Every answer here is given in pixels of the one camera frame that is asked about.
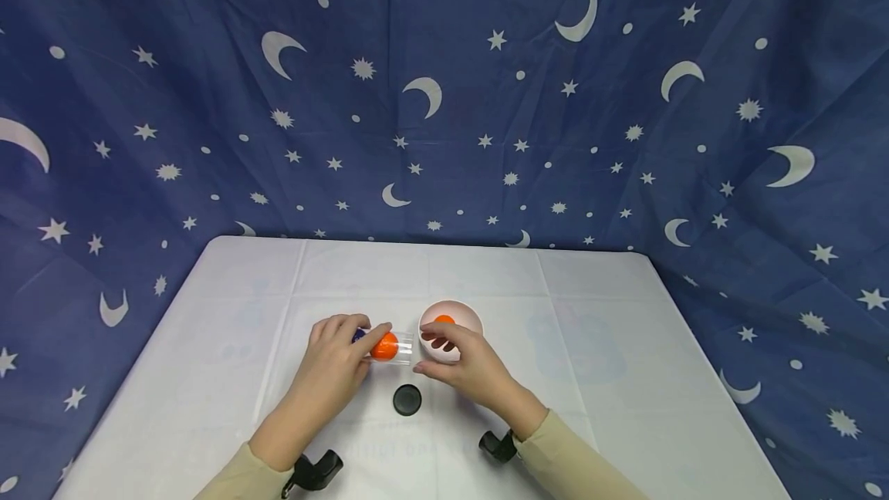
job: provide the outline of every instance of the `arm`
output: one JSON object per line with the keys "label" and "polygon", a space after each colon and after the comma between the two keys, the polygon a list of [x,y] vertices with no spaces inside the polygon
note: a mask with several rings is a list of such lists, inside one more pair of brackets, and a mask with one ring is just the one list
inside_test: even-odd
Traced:
{"label": "arm", "polygon": [[456,365],[421,361],[415,372],[435,378],[497,413],[512,429],[528,471],[556,500],[647,500],[613,465],[580,440],[531,390],[509,376],[481,335],[448,323],[422,328],[460,349]]}

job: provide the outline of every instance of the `white bowl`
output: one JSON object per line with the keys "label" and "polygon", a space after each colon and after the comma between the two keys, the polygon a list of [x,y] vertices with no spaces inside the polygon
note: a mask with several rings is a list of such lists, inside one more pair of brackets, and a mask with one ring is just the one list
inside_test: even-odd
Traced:
{"label": "white bowl", "polygon": [[432,323],[442,315],[451,317],[454,319],[455,324],[464,326],[465,328],[472,330],[473,332],[478,332],[478,334],[483,336],[485,335],[485,328],[482,325],[482,320],[478,317],[478,313],[476,313],[472,307],[467,306],[466,303],[446,299],[445,301],[434,302],[431,306],[426,308],[426,311],[423,312],[423,316],[420,318],[420,322],[417,324],[417,334],[420,336],[420,345],[432,359],[442,363],[454,364],[460,360],[460,350],[455,347],[450,350],[450,352],[445,352],[447,343],[442,344],[439,348],[433,348],[433,341],[424,340],[423,331],[420,330],[420,326]]}

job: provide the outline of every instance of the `hand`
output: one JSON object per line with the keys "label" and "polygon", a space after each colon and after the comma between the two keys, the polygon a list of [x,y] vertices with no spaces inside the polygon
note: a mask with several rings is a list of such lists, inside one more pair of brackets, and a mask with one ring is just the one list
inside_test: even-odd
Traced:
{"label": "hand", "polygon": [[460,360],[455,365],[423,360],[414,367],[415,373],[449,384],[469,400],[491,409],[520,441],[534,434],[548,409],[509,375],[485,337],[450,323],[429,323],[420,330],[424,340],[444,338],[455,344]]}
{"label": "hand", "polygon": [[365,356],[392,325],[376,326],[352,343],[357,329],[369,328],[363,314],[336,315],[312,326],[290,389],[250,440],[257,458],[276,471],[292,468],[324,425],[349,405],[370,369]]}

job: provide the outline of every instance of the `black clamp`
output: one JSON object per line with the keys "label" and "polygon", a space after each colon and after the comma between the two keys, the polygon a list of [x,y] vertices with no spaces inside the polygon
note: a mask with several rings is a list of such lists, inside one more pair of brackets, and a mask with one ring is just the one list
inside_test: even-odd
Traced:
{"label": "black clamp", "polygon": [[485,432],[478,442],[478,447],[501,464],[507,463],[516,454],[515,442],[512,441],[512,429],[509,429],[503,440],[491,431]]}
{"label": "black clamp", "polygon": [[281,490],[281,498],[288,498],[293,487],[322,490],[331,484],[340,469],[343,469],[343,459],[333,450],[327,450],[317,464],[312,464],[305,454],[300,455],[296,465],[293,465],[293,476]]}

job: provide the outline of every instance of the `white dot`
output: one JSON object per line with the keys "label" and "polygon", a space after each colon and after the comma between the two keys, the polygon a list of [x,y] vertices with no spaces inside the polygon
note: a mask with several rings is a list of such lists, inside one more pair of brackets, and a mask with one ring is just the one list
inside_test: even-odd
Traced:
{"label": "white dot", "polygon": [[877,498],[883,498],[883,489],[877,487],[875,483],[866,482],[864,483],[864,489],[870,493],[871,496],[877,496]]}

